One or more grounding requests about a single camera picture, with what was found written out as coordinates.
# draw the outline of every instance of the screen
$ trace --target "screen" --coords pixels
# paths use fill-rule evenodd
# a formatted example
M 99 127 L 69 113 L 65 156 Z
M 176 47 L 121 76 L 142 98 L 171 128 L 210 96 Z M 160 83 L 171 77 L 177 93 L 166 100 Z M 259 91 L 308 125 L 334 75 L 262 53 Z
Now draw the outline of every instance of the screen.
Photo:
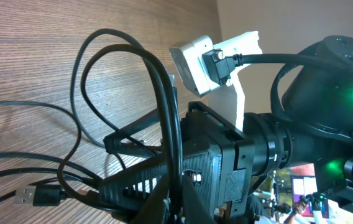
M 310 176 L 293 176 L 292 180 L 292 192 L 293 192 L 293 201 L 297 202 L 300 200 L 301 195 L 313 194 L 318 191 L 316 186 L 316 178 Z M 320 209 L 323 218 L 329 218 L 328 211 L 328 200 L 320 202 Z M 313 217 L 313 206 L 311 202 L 306 210 L 301 214 L 304 217 Z

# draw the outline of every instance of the usb-a plug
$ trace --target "usb-a plug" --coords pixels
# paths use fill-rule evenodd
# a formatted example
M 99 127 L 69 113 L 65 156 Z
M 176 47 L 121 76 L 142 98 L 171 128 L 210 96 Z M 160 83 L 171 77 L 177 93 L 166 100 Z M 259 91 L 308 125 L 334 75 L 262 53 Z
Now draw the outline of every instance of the usb-a plug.
M 16 190 L 15 203 L 33 206 L 58 206 L 67 198 L 60 185 L 23 186 Z

